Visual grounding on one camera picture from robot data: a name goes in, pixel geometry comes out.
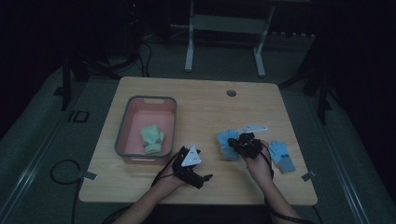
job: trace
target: wooden table top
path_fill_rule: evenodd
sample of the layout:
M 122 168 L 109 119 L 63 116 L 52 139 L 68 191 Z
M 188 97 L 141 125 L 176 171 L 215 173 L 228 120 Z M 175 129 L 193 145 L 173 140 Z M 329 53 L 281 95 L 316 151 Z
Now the wooden table top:
M 235 97 L 226 94 L 236 91 Z M 274 181 L 290 204 L 312 205 L 317 195 L 307 173 L 304 158 L 275 84 L 189 80 L 153 77 L 123 77 L 108 111 L 88 171 L 96 180 L 85 180 L 79 198 L 83 202 L 136 202 L 150 187 L 162 165 L 128 164 L 114 146 L 128 100 L 135 95 L 170 96 L 177 101 L 173 154 L 181 147 L 197 146 L 202 163 L 198 175 L 213 174 L 201 189 L 179 188 L 162 203 L 178 204 L 263 204 L 263 195 L 251 179 L 245 162 L 224 161 L 217 135 L 247 124 L 268 127 L 255 133 L 267 142 L 287 145 L 296 171 L 281 174 L 275 168 Z

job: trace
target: person's right arm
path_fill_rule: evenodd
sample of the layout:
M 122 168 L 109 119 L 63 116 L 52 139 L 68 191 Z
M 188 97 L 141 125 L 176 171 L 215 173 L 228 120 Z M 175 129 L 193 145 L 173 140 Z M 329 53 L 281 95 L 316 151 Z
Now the person's right arm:
M 262 141 L 262 143 L 268 147 L 268 143 Z M 265 147 L 262 148 L 262 154 L 270 161 L 270 156 Z M 275 185 L 272 177 L 271 170 L 267 162 L 261 155 L 258 155 L 254 160 L 251 158 L 244 158 L 250 175 L 254 181 L 258 184 L 262 193 L 264 194 L 265 200 L 269 205 L 279 214 L 287 217 L 301 218 L 300 215 L 290 206 L 285 197 L 279 191 Z M 276 224 L 290 224 L 294 223 L 280 217 L 272 215 Z

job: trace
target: blue glove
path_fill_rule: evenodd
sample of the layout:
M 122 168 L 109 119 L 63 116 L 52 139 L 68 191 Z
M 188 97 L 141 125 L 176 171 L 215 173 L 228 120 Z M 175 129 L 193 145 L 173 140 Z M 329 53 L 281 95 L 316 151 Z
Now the blue glove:
M 285 174 L 296 170 L 285 144 L 274 141 L 270 144 L 269 151 L 271 159 L 277 164 L 280 172 Z
M 239 133 L 232 129 L 229 129 L 227 132 L 221 131 L 220 134 L 218 134 L 218 141 L 222 149 L 222 156 L 224 160 L 239 160 L 239 154 L 233 149 L 233 147 L 230 147 L 230 145 L 228 144 L 229 138 L 238 139 L 238 137 Z

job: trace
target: dark background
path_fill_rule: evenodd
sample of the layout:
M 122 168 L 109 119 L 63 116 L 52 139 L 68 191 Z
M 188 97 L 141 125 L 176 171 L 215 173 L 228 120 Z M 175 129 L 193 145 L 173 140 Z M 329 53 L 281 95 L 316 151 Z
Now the dark background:
M 189 1 L 0 2 L 0 85 L 2 137 L 44 80 L 61 66 L 62 54 L 79 49 L 106 60 L 104 45 L 126 22 L 146 22 L 164 36 L 169 24 L 188 24 Z M 202 1 L 197 9 L 260 17 L 260 1 Z M 396 3 L 394 1 L 314 1 L 278 4 L 272 32 L 316 35 L 307 55 L 311 66 L 326 63 L 340 105 L 354 123 L 376 170 L 393 198 L 395 163 Z M 139 35 L 135 27 L 132 32 Z M 78 78 L 86 80 L 71 53 Z

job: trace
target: green cloth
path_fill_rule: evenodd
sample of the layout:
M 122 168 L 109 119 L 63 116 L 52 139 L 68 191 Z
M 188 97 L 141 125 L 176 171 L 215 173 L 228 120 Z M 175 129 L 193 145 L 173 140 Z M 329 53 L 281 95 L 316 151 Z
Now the green cloth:
M 142 128 L 140 135 L 143 139 L 146 154 L 160 153 L 163 150 L 164 133 L 160 132 L 157 125 Z

